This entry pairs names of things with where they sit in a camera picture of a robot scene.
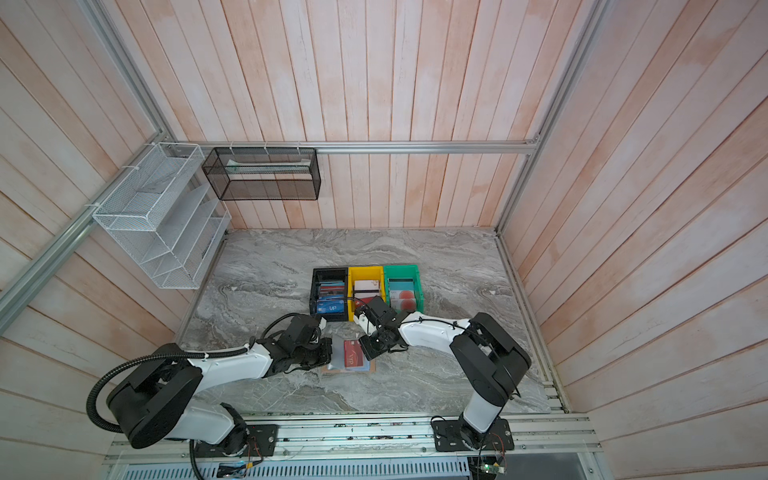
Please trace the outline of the red credit card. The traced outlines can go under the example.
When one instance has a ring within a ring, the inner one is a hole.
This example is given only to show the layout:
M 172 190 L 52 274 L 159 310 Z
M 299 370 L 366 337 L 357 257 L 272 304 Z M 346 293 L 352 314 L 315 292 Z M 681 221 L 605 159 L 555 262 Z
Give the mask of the red credit card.
M 343 343 L 344 368 L 347 370 L 362 371 L 370 367 L 361 344 L 357 340 L 345 340 Z

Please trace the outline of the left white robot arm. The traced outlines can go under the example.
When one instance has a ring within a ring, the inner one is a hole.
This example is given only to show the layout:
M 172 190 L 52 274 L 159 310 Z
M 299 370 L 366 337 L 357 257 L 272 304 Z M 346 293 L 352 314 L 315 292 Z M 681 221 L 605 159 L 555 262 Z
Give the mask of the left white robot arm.
M 230 404 L 199 403 L 197 394 L 242 380 L 269 378 L 328 365 L 332 340 L 312 316 L 284 315 L 288 325 L 250 338 L 238 348 L 188 351 L 176 343 L 108 371 L 86 399 L 91 422 L 122 433 L 135 449 L 161 440 L 187 440 L 220 449 L 227 456 L 249 445 L 249 430 Z

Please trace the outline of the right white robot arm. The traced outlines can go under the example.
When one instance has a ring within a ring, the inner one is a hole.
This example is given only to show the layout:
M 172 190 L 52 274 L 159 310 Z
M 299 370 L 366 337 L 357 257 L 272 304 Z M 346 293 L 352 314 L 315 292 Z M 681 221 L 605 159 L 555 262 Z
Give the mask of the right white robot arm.
M 474 435 L 487 433 L 532 366 L 528 352 L 489 314 L 451 320 L 419 311 L 396 311 L 374 297 L 355 309 L 366 358 L 407 347 L 424 347 L 455 358 L 473 388 L 459 425 Z

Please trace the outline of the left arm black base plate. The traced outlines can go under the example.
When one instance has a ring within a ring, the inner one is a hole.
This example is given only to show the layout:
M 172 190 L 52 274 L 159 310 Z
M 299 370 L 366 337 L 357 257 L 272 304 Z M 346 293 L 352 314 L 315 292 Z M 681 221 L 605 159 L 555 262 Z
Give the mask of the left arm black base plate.
M 277 424 L 248 424 L 236 426 L 220 443 L 197 442 L 197 458 L 235 457 L 262 459 L 274 455 L 278 440 Z

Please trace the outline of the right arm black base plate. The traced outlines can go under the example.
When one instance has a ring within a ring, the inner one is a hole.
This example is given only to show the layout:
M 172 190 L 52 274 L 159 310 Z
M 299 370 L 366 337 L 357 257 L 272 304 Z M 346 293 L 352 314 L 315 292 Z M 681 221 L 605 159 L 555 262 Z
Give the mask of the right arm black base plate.
M 433 416 L 430 426 L 438 452 L 490 450 L 505 453 L 515 449 L 509 423 L 500 417 L 487 432 L 475 431 L 463 418 L 447 420 Z

